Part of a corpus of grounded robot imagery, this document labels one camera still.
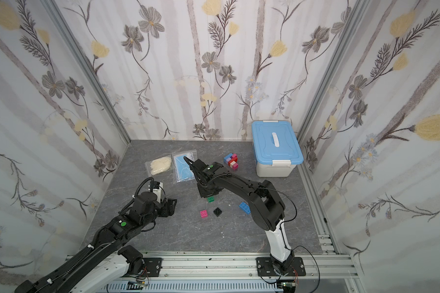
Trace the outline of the black lego brick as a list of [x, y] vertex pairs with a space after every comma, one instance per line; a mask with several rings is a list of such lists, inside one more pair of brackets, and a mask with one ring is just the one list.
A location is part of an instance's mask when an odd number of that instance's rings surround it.
[[222, 214], [222, 211], [221, 211], [220, 208], [216, 208], [213, 212], [214, 212], [216, 217], [219, 217]]

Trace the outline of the pink lego brick bottom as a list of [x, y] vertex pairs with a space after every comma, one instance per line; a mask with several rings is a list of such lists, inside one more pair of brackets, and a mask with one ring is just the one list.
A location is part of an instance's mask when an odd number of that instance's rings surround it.
[[208, 217], [208, 212], [207, 210], [203, 210], [200, 212], [200, 216], [202, 219], [207, 218]]

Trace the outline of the blue lego brick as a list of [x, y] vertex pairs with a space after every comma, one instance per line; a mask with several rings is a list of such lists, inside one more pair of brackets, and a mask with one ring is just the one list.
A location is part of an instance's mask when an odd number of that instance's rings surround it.
[[246, 214], [250, 214], [251, 213], [251, 209], [249, 207], [248, 204], [246, 204], [245, 202], [241, 202], [239, 204], [239, 207], [246, 213]]
[[232, 156], [232, 153], [224, 157], [224, 163], [227, 164], [227, 160]]

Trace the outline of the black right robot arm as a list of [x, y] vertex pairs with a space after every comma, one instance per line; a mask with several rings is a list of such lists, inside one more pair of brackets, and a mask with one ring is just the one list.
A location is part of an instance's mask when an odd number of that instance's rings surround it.
[[203, 199], [220, 194], [223, 190], [237, 195], [248, 205], [255, 224], [264, 230], [270, 245], [271, 266], [279, 276], [285, 276], [295, 261], [295, 251], [302, 249], [315, 256], [303, 245], [292, 247], [287, 238], [285, 224], [298, 217], [298, 207], [290, 196], [275, 188], [269, 180], [252, 181], [241, 177], [214, 162], [207, 165], [200, 159], [183, 160], [188, 165]]

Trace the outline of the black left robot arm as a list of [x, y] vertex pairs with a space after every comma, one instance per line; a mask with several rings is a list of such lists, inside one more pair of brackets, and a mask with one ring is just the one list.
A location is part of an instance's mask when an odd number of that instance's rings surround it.
[[123, 277], [139, 277], [147, 273], [143, 254], [129, 245], [148, 225], [159, 217], [173, 216], [176, 199], [166, 197], [163, 190], [155, 192], [160, 183], [145, 179], [132, 199], [116, 217], [102, 226], [85, 248], [62, 266], [36, 282], [24, 281], [17, 293], [95, 293], [104, 285]]

